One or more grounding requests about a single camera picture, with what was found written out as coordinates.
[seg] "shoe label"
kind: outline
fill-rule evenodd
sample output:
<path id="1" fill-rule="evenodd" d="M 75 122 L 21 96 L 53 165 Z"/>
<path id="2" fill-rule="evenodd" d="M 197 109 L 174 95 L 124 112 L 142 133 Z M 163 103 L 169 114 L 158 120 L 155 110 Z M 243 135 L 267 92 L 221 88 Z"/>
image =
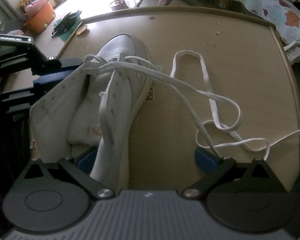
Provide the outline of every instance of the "shoe label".
<path id="1" fill-rule="evenodd" d="M 147 98 L 146 98 L 146 102 L 148 102 L 148 101 L 153 101 L 153 96 L 154 96 L 154 88 L 153 88 L 153 87 L 150 87 L 148 96 L 147 96 Z"/>
<path id="2" fill-rule="evenodd" d="M 100 125 L 97 125 L 97 126 L 92 125 L 92 126 L 90 126 L 90 129 L 91 129 L 92 135 L 102 136 L 102 130 L 101 130 Z"/>

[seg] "metal screw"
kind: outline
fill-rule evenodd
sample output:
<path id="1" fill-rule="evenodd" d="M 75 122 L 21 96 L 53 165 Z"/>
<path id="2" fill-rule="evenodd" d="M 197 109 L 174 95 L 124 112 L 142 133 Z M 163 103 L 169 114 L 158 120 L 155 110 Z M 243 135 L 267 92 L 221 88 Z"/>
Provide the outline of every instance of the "metal screw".
<path id="1" fill-rule="evenodd" d="M 189 189 L 186 189 L 183 192 L 183 196 L 186 197 L 186 198 L 196 198 L 199 195 L 200 195 L 199 190 L 197 190 L 195 188 L 189 188 Z"/>
<path id="2" fill-rule="evenodd" d="M 110 198 L 114 194 L 113 194 L 112 190 L 110 190 L 108 188 L 103 188 L 101 190 L 98 190 L 97 195 L 99 198 Z"/>

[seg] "pink object on table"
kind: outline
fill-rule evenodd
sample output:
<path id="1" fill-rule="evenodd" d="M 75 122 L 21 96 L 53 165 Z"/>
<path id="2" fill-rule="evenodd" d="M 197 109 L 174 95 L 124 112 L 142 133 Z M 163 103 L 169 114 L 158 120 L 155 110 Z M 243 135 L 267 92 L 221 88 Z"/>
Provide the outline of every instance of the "pink object on table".
<path id="1" fill-rule="evenodd" d="M 29 17 L 35 16 L 41 9 L 48 3 L 48 0 L 38 0 L 32 4 L 29 4 L 26 8 L 26 14 Z"/>

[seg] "white shoelace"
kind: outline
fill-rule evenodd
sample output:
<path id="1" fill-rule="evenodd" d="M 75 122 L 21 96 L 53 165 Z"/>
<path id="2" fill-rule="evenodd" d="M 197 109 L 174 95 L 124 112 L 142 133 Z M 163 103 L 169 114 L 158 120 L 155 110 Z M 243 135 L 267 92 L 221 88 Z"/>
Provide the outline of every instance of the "white shoelace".
<path id="1" fill-rule="evenodd" d="M 185 83 L 181 80 L 178 80 L 178 79 L 174 78 L 176 70 L 177 70 L 177 59 L 179 57 L 184 56 L 184 55 L 191 55 L 193 57 L 196 57 L 196 58 L 200 59 L 200 63 L 201 63 L 201 67 L 202 67 L 202 73 L 203 73 L 203 80 L 206 84 L 207 92 L 201 91 L 201 90 L 196 90 L 195 88 L 190 86 L 188 83 Z M 93 62 L 93 61 L 91 61 L 92 59 L 96 59 L 99 62 Z M 149 62 L 148 60 L 145 60 L 145 59 L 140 58 L 140 57 L 135 57 L 135 56 L 125 57 L 125 60 L 128 61 L 129 59 L 137 59 L 138 61 L 145 62 L 152 69 L 147 68 L 147 67 L 143 67 L 143 66 L 140 66 L 140 65 L 137 65 L 137 64 L 134 64 L 134 63 L 130 63 L 130 62 L 122 62 L 122 61 L 108 62 L 100 56 L 87 55 L 85 57 L 84 61 L 89 61 L 90 60 L 90 62 L 89 62 L 90 67 L 85 68 L 84 72 L 87 73 L 87 74 L 98 74 L 98 73 L 102 73 L 102 72 L 113 71 L 115 69 L 129 69 L 129 70 L 134 70 L 138 73 L 141 73 L 141 74 L 145 75 L 147 78 L 152 79 L 153 81 L 156 81 L 158 83 L 163 84 L 171 92 L 173 92 L 177 96 L 177 98 L 184 104 L 184 106 L 186 107 L 186 109 L 190 113 L 192 119 L 194 120 L 194 123 L 195 123 L 196 127 L 198 128 L 198 130 L 195 134 L 195 141 L 196 141 L 197 145 L 200 146 L 200 147 L 203 147 L 205 149 L 211 149 L 211 151 L 214 154 L 218 155 L 219 157 L 221 157 L 221 155 L 218 153 L 217 148 L 226 147 L 226 146 L 240 145 L 244 149 L 246 149 L 248 151 L 251 151 L 251 152 L 259 152 L 259 151 L 266 150 L 265 156 L 263 158 L 266 161 L 267 158 L 268 158 L 271 146 L 281 142 L 282 140 L 285 140 L 285 139 L 288 139 L 288 138 L 291 138 L 293 136 L 296 136 L 296 135 L 300 134 L 300 129 L 296 130 L 296 131 L 284 136 L 283 138 L 275 141 L 272 144 L 270 144 L 269 141 L 265 138 L 250 138 L 250 139 L 243 140 L 240 137 L 240 135 L 235 131 L 239 128 L 239 126 L 241 125 L 241 121 L 242 121 L 242 113 L 241 113 L 240 107 L 233 100 L 231 100 L 227 97 L 216 95 L 216 94 L 213 93 L 212 85 L 211 85 L 210 80 L 209 80 L 208 71 L 207 71 L 206 65 L 204 63 L 203 57 L 197 52 L 193 52 L 193 51 L 190 51 L 190 50 L 182 50 L 182 51 L 177 52 L 174 56 L 174 59 L 173 59 L 172 71 L 171 71 L 170 76 L 168 76 L 164 73 L 158 72 L 156 70 L 156 67 L 151 62 Z M 213 120 L 207 120 L 207 121 L 202 123 L 202 121 L 200 120 L 199 116 L 197 115 L 197 113 L 195 112 L 195 110 L 193 109 L 193 107 L 191 106 L 189 101 L 185 98 L 185 96 L 178 89 L 192 90 L 192 91 L 195 91 L 199 94 L 202 94 L 202 95 L 208 97 L 209 102 L 210 102 L 210 108 L 211 108 Z M 220 122 L 216 101 L 228 102 L 228 103 L 230 103 L 231 105 L 233 105 L 237 108 L 238 118 L 232 126 L 227 126 L 227 125 Z M 226 132 L 229 135 L 231 135 L 236 140 L 236 142 L 221 143 L 221 144 L 218 144 L 218 145 L 213 145 L 211 137 L 210 137 L 210 135 L 208 134 L 207 130 L 204 127 L 206 124 L 209 124 L 209 123 L 215 124 L 215 126 L 219 130 L 221 130 L 223 132 Z M 206 139 L 208 146 L 203 146 L 198 142 L 199 132 L 202 133 L 202 135 Z M 251 149 L 246 144 L 246 143 L 251 142 L 251 141 L 264 141 L 266 143 L 266 146 L 258 148 L 258 149 Z"/>

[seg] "white sneaker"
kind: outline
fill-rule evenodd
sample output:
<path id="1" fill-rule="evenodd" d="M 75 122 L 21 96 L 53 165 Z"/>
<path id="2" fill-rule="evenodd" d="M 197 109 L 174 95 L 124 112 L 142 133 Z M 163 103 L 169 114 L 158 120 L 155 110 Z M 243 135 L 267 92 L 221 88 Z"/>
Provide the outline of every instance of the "white sneaker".
<path id="1" fill-rule="evenodd" d="M 208 90 L 207 92 L 196 90 L 189 84 L 174 78 L 177 69 L 177 59 L 178 57 L 181 57 L 183 55 L 191 55 L 200 59 L 203 79 Z M 138 64 L 131 63 L 132 60 L 137 60 Z M 140 64 L 141 62 L 143 62 L 144 64 L 148 64 L 150 68 L 142 66 Z M 200 54 L 193 51 L 183 50 L 175 54 L 175 57 L 173 59 L 172 72 L 170 76 L 156 71 L 156 67 L 151 62 L 140 57 L 120 57 L 119 61 L 109 62 L 104 65 L 100 64 L 99 66 L 93 66 L 93 64 L 91 64 L 90 68 L 86 68 L 83 71 L 91 75 L 100 75 L 101 73 L 114 71 L 111 77 L 111 81 L 106 89 L 106 92 L 103 94 L 101 99 L 100 121 L 101 129 L 103 132 L 103 139 L 101 140 L 96 163 L 91 173 L 91 177 L 95 178 L 101 183 L 104 183 L 106 186 L 114 190 L 123 189 L 128 186 L 129 167 L 127 164 L 129 158 L 129 129 L 134 115 L 137 113 L 137 110 L 142 105 L 146 97 L 146 92 L 148 91 L 147 87 L 145 93 L 141 93 L 142 96 L 140 96 L 139 100 L 133 100 L 133 91 L 131 91 L 133 86 L 128 81 L 129 77 L 133 76 L 133 72 L 140 73 L 146 76 L 147 78 L 152 79 L 153 81 L 161 83 L 164 86 L 166 86 L 171 92 L 173 92 L 183 102 L 184 106 L 191 114 L 191 117 L 198 128 L 195 137 L 197 145 L 200 147 L 210 149 L 214 154 L 218 156 L 220 156 L 217 150 L 219 147 L 241 145 L 243 148 L 251 152 L 266 150 L 264 160 L 267 160 L 271 146 L 284 139 L 300 134 L 299 129 L 289 135 L 286 135 L 285 137 L 279 139 L 278 141 L 272 144 L 270 144 L 265 138 L 251 138 L 242 140 L 242 138 L 235 132 L 235 130 L 239 128 L 242 121 L 242 113 L 240 111 L 240 107 L 233 100 L 213 93 L 212 85 L 209 80 L 208 72 L 203 57 Z M 202 123 L 199 116 L 192 108 L 191 104 L 179 91 L 179 89 L 192 90 L 208 97 L 210 101 L 213 120 L 208 120 Z M 228 102 L 237 108 L 238 118 L 232 126 L 226 126 L 225 124 L 222 124 L 219 121 L 216 101 Z M 214 123 L 219 130 L 229 133 L 234 139 L 237 140 L 237 142 L 213 145 L 213 142 L 204 127 L 204 125 L 207 123 Z M 201 132 L 204 135 L 208 146 L 202 146 L 199 144 L 197 140 L 199 132 Z M 266 146 L 259 149 L 249 148 L 246 143 L 254 140 L 262 140 L 266 143 Z"/>
<path id="2" fill-rule="evenodd" d="M 86 60 L 93 58 L 90 67 L 100 67 L 108 61 L 126 62 L 129 56 L 149 59 L 146 47 L 139 39 L 122 34 L 111 39 L 96 56 L 88 55 Z M 129 61 L 145 68 L 148 65 L 134 58 Z M 100 93 L 99 117 L 103 137 L 90 176 L 116 190 L 128 188 L 129 131 L 136 113 L 149 93 L 152 81 L 133 70 L 119 69 L 110 73 L 110 81 L 104 89 L 105 92 Z M 95 71 L 91 75 L 92 80 L 100 77 L 100 73 Z"/>

